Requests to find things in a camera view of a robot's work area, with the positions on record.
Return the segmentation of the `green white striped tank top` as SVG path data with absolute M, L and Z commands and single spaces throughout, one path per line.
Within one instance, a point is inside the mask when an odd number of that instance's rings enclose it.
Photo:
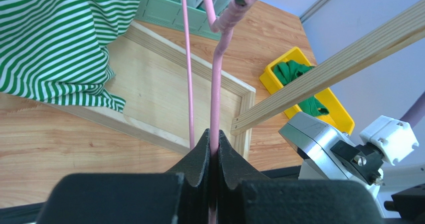
M 126 104 L 106 90 L 107 46 L 128 30 L 141 0 L 0 0 L 0 90 L 57 105 Z

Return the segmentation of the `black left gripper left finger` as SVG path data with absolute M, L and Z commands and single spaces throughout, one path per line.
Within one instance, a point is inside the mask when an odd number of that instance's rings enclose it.
M 79 173 L 62 178 L 39 224 L 206 224 L 210 132 L 164 173 Z

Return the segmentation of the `pink wire hanger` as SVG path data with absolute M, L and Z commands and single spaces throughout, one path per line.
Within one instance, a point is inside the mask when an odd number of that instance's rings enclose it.
M 190 149 L 195 147 L 194 137 L 194 105 L 193 105 L 193 84 L 192 84 L 192 64 L 191 45 L 188 21 L 187 0 L 182 1 L 184 34 L 186 42 L 187 58 L 187 78 L 188 78 L 188 102 L 189 102 L 189 135 Z M 221 91 L 221 69 L 222 60 L 232 39 L 234 27 L 244 18 L 247 11 L 258 0 L 231 0 L 220 17 L 216 17 L 212 0 L 204 0 L 206 14 L 210 30 L 220 32 L 221 38 L 213 54 L 212 64 L 212 86 L 211 86 L 211 111 L 210 111 L 210 167 L 209 174 L 213 176 L 209 179 L 209 187 L 212 188 L 209 196 L 209 207 L 207 224 L 216 223 L 217 206 L 217 157 L 219 149 L 219 121 L 220 121 L 220 91 Z

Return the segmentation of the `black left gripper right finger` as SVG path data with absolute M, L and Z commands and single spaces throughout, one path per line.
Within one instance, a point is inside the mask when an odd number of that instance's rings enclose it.
M 220 224 L 381 224 L 359 183 L 270 179 L 219 134 L 217 221 Z

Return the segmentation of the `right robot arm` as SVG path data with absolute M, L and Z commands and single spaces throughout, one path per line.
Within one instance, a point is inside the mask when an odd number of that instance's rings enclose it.
M 425 222 L 425 166 L 394 167 L 385 170 L 384 185 L 378 194 L 387 223 Z

